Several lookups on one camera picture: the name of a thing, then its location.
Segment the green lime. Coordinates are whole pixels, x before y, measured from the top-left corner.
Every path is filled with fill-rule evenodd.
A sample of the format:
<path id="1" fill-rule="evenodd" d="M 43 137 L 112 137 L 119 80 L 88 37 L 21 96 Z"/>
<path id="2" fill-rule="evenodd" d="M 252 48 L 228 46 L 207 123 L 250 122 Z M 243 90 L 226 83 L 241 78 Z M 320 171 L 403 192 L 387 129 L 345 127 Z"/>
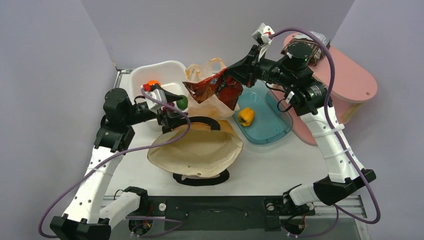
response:
<path id="1" fill-rule="evenodd" d="M 176 105 L 180 110 L 186 110 L 188 108 L 188 98 L 185 95 L 180 95 L 181 99 L 176 101 Z"/>

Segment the red chip bag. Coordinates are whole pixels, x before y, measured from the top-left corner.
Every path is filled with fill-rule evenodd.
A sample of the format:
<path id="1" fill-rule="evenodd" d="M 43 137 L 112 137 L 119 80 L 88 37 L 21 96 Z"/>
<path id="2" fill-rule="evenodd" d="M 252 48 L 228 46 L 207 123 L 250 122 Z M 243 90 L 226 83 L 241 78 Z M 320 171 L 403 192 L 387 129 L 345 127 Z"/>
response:
<path id="1" fill-rule="evenodd" d="M 232 111 L 243 92 L 242 84 L 231 76 L 225 76 L 223 71 L 197 83 L 184 81 L 183 85 L 198 104 L 215 96 Z"/>

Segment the orange fruit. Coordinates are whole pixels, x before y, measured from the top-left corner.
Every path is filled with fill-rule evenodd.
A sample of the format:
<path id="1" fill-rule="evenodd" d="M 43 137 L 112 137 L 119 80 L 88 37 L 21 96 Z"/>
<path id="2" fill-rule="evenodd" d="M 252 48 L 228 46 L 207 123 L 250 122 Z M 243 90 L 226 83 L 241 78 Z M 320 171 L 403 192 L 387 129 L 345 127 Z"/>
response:
<path id="1" fill-rule="evenodd" d="M 150 86 L 154 86 L 154 85 L 161 86 L 161 83 L 157 80 L 150 80 L 147 84 Z"/>

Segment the yellow bell pepper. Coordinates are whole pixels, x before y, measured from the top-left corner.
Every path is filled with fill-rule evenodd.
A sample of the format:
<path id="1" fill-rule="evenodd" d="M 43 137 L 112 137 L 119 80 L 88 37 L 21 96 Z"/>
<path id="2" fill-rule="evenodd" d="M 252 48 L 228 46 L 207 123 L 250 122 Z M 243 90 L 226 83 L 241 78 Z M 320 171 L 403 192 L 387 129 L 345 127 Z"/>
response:
<path id="1" fill-rule="evenodd" d="M 237 116 L 238 122 L 243 127 L 249 127 L 255 119 L 255 111 L 250 107 L 246 107 L 242 109 Z"/>

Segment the orange translucent plastic grocery bag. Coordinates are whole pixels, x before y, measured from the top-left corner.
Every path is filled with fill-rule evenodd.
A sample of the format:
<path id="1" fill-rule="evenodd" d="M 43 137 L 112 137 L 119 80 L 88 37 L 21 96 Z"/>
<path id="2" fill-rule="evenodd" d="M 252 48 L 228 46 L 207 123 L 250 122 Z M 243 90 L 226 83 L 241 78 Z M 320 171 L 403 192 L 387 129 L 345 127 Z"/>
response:
<path id="1" fill-rule="evenodd" d="M 185 73 L 189 82 L 198 83 L 213 76 L 224 68 L 226 68 L 226 65 L 222 59 L 215 57 L 203 65 L 191 64 L 185 69 Z M 190 117 L 203 116 L 215 120 L 225 120 L 226 118 L 232 117 L 234 113 L 239 110 L 240 107 L 238 104 L 236 104 L 234 110 L 231 110 L 215 95 L 202 103 L 197 103 L 193 97 L 188 95 L 188 115 Z"/>

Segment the brown snack bag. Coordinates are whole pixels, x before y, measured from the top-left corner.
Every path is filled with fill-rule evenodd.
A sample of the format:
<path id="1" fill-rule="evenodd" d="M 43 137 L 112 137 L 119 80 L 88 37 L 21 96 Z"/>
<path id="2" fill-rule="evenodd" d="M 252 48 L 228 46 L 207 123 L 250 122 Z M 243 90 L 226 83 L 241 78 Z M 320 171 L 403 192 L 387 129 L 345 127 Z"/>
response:
<path id="1" fill-rule="evenodd" d="M 322 33 L 318 33 L 315 31 L 310 31 L 310 33 L 313 34 L 315 37 L 317 37 L 326 46 L 327 49 L 330 48 L 331 46 L 330 38 L 326 37 Z M 315 67 L 318 64 L 318 62 L 324 58 L 325 54 L 323 53 L 321 47 L 304 33 L 297 33 L 297 34 L 291 35 L 289 37 L 289 41 L 285 42 L 285 46 L 280 53 L 284 55 L 287 52 L 288 45 L 291 43 L 297 43 L 297 42 L 305 43 L 312 49 L 312 55 L 309 58 L 309 62 L 308 62 L 309 66 Z"/>

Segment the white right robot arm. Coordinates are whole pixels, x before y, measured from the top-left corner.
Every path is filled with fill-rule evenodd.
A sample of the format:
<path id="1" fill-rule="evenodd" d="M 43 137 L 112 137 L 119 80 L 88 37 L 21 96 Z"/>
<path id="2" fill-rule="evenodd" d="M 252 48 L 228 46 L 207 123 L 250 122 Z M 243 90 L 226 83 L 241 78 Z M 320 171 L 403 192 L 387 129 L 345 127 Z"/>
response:
<path id="1" fill-rule="evenodd" d="M 290 43 L 279 61 L 258 59 L 259 52 L 260 47 L 253 45 L 247 56 L 225 70 L 225 76 L 246 87 L 254 86 L 257 80 L 281 86 L 286 101 L 314 137 L 328 170 L 323 179 L 285 192 L 284 211 L 294 215 L 303 205 L 316 201 L 330 206 L 374 181 L 375 172 L 358 161 L 332 101 L 325 100 L 326 86 L 313 77 L 308 66 L 312 49 L 305 43 Z"/>

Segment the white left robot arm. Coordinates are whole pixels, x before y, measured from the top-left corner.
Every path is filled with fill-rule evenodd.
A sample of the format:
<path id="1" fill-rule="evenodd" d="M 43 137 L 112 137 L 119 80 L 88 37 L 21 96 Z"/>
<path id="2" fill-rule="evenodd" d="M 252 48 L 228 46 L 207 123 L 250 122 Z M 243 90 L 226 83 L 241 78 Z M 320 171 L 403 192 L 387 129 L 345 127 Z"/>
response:
<path id="1" fill-rule="evenodd" d="M 130 99 L 122 88 L 109 90 L 104 97 L 104 116 L 93 144 L 84 177 L 72 186 L 76 191 L 69 206 L 50 222 L 53 238 L 59 240 L 108 240 L 113 228 L 129 214 L 143 215 L 149 210 L 145 189 L 127 187 L 121 196 L 102 207 L 113 174 L 127 153 L 135 135 L 134 125 L 157 119 L 169 129 L 173 123 L 189 123 L 185 112 L 173 106 L 182 96 L 159 85 L 141 88 L 142 102 Z"/>

